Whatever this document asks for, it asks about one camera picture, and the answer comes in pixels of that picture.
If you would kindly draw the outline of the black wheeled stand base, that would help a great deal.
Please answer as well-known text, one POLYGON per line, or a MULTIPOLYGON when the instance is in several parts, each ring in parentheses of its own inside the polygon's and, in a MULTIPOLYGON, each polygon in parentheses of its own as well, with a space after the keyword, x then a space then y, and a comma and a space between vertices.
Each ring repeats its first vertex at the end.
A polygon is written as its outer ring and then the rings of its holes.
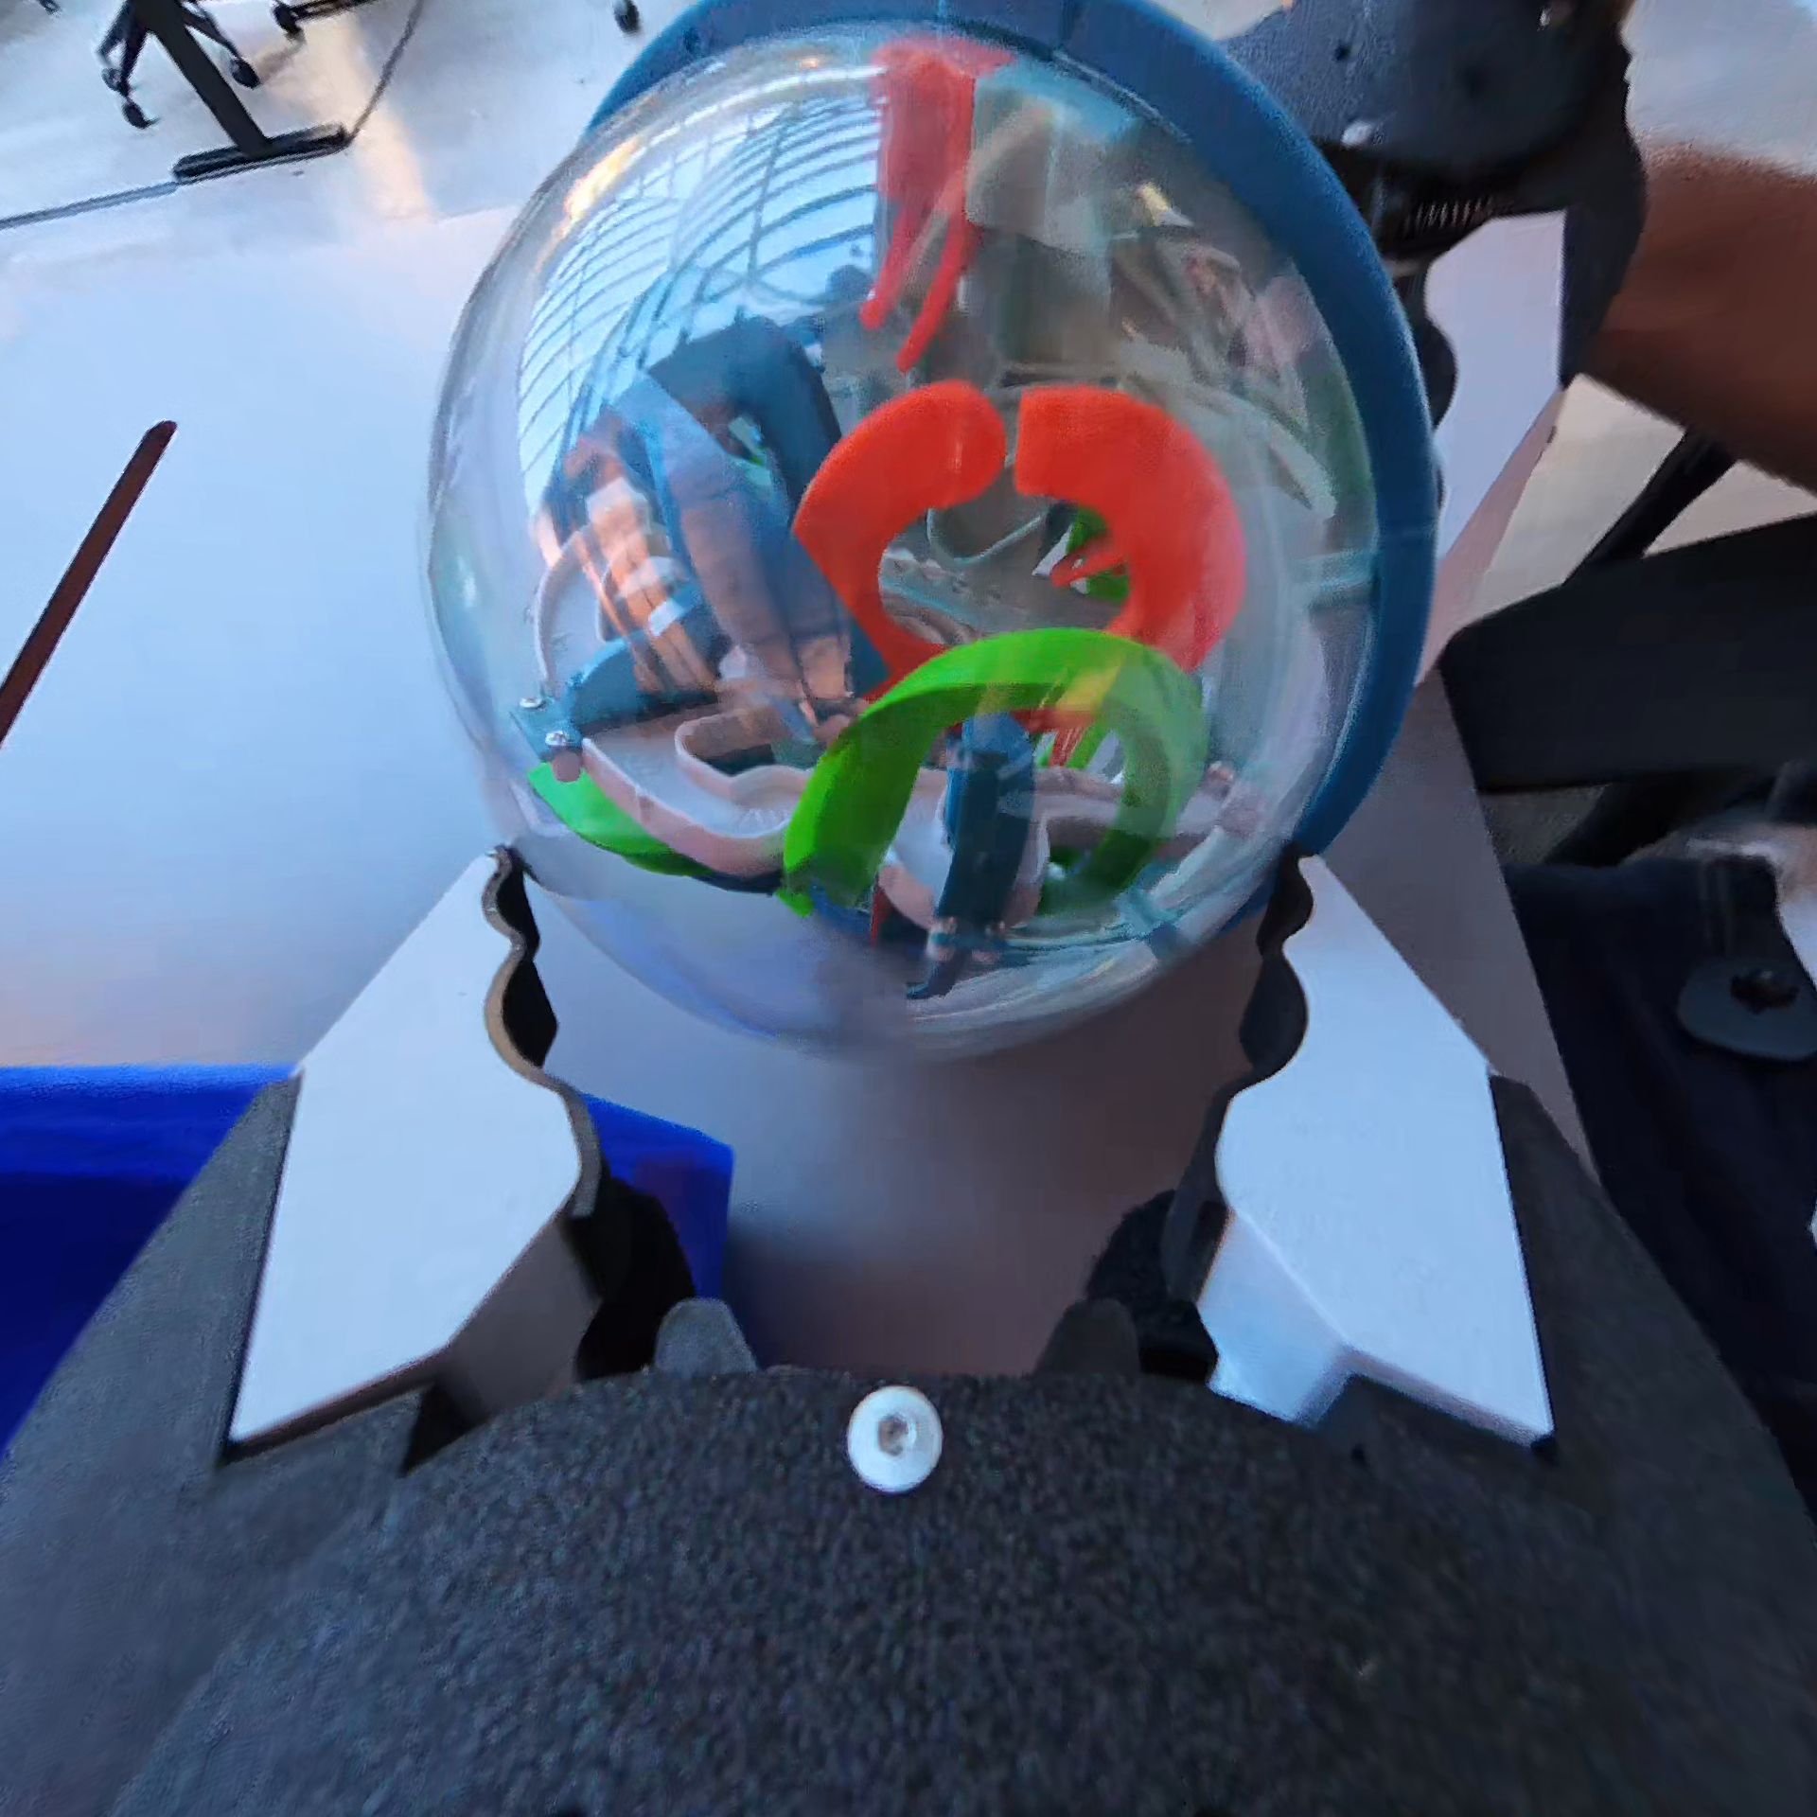
POLYGON ((262 77, 241 55, 209 4, 191 3, 121 3, 106 26, 98 46, 98 68, 131 128, 152 128, 152 115, 146 112, 135 85, 149 44, 165 52, 221 136, 218 145, 184 153, 173 163, 171 183, 177 188, 274 168, 308 164, 353 145, 356 135, 343 124, 262 128, 241 97, 245 90, 261 90, 262 77))

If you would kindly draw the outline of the person's dark pants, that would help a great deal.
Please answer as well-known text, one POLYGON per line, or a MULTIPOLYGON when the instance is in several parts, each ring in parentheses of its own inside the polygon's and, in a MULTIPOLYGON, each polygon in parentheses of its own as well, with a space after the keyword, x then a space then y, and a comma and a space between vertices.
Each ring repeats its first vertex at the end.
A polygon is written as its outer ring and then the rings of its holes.
POLYGON ((1814 518, 1609 563, 1441 664, 1604 1187, 1814 1500, 1814 518))

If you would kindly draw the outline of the blue plastic bin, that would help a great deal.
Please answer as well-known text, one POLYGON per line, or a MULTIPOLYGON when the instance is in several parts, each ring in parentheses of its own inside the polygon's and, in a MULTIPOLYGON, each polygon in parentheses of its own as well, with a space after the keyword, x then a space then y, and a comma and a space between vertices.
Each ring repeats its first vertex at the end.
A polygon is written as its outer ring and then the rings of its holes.
MULTIPOLYGON (((2 1074, 2 1444, 81 1330, 282 1066, 6 1066, 2 1074)), ((721 1289, 727 1142, 602 1097, 612 1173, 654 1197, 695 1287, 721 1289)))

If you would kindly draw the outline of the dark brown stick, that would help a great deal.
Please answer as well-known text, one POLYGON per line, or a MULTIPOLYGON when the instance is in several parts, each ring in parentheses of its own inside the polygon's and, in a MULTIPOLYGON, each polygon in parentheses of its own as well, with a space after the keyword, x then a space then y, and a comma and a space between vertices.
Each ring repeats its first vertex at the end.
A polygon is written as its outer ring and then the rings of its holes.
POLYGON ((175 440, 175 428, 173 421, 161 421, 144 432, 37 615, 31 634, 20 644, 2 681, 2 743, 11 739, 67 629, 73 625, 78 609, 106 559, 115 551, 133 511, 141 505, 152 476, 175 440))

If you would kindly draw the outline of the person's right forearm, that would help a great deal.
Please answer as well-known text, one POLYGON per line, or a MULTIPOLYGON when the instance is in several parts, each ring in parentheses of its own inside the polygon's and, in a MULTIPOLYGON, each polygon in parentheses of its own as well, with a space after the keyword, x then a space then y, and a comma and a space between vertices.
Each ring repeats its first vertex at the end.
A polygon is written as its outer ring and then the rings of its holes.
POLYGON ((1815 174, 1687 144, 1643 163, 1643 238, 1588 377, 1814 494, 1815 174))

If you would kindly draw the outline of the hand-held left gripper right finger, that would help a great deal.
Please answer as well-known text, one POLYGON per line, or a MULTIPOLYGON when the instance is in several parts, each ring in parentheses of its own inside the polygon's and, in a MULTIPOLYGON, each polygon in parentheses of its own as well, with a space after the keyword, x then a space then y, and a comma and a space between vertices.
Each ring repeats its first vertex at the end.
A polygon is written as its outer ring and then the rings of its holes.
POLYGON ((1554 1435, 1494 1068, 1328 866, 1285 852, 1223 1087, 1167 1216, 1212 1394, 1314 1429, 1366 1380, 1554 1435))

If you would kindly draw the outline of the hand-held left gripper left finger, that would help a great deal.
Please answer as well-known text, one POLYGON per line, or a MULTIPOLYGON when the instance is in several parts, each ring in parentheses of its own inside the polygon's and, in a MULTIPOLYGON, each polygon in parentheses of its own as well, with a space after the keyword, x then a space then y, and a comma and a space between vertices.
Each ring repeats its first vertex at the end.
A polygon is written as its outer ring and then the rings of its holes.
POLYGON ((605 1183, 518 852, 456 876, 297 1068, 231 1448, 277 1448, 398 1394, 469 1423, 577 1379, 602 1289, 575 1224, 605 1183))

